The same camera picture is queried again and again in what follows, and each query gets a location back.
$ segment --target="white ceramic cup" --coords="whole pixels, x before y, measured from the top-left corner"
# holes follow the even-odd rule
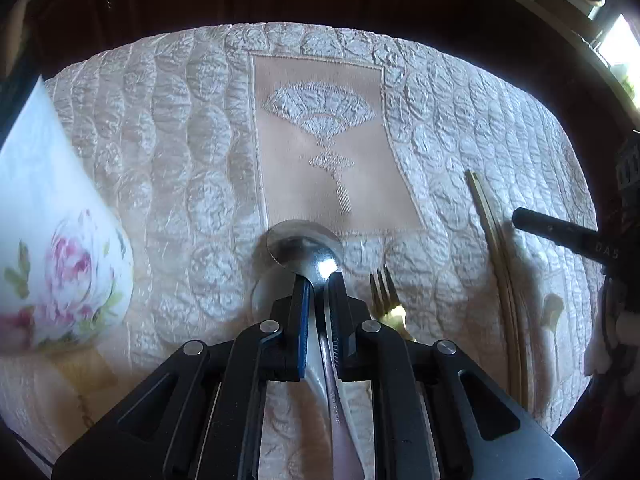
[[[124,318],[132,274],[39,78],[0,147],[0,353],[91,341]]]

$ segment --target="spoon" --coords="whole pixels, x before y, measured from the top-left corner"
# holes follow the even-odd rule
[[[320,224],[306,220],[285,220],[267,231],[267,250],[278,264],[304,276],[313,285],[316,325],[331,421],[334,480],[364,480],[364,470],[340,401],[322,308],[324,284],[344,259],[342,243],[334,233]]]

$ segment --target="gold fork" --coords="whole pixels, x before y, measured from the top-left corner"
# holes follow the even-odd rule
[[[380,323],[384,323],[385,325],[393,328],[408,341],[415,341],[411,334],[407,332],[406,311],[398,299],[396,286],[394,285],[394,282],[391,279],[391,273],[386,266],[385,277],[386,288],[385,280],[382,278],[382,272],[378,269],[378,283],[380,284],[380,292],[378,292],[376,279],[373,274],[369,275],[371,283],[371,298],[373,300],[371,305],[371,315]]]

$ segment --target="tablecloth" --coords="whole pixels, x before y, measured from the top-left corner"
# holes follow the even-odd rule
[[[78,392],[47,356],[0,360],[2,417],[50,459],[178,345],[221,342],[256,320],[262,236],[285,218],[338,232],[348,292],[367,303],[369,273],[387,265],[417,340],[455,341],[505,387],[497,283],[467,169],[488,183],[508,240],[532,414],[553,431],[586,386],[598,268],[509,222],[525,206],[596,225],[566,134],[530,94],[422,44],[298,23],[145,38],[46,85],[135,259],[126,319],[97,345],[113,372],[99,388]],[[564,304],[555,330],[540,322],[550,294]],[[347,391],[372,478],[370,392]],[[270,383],[262,478],[328,478],[321,410],[305,383]]]

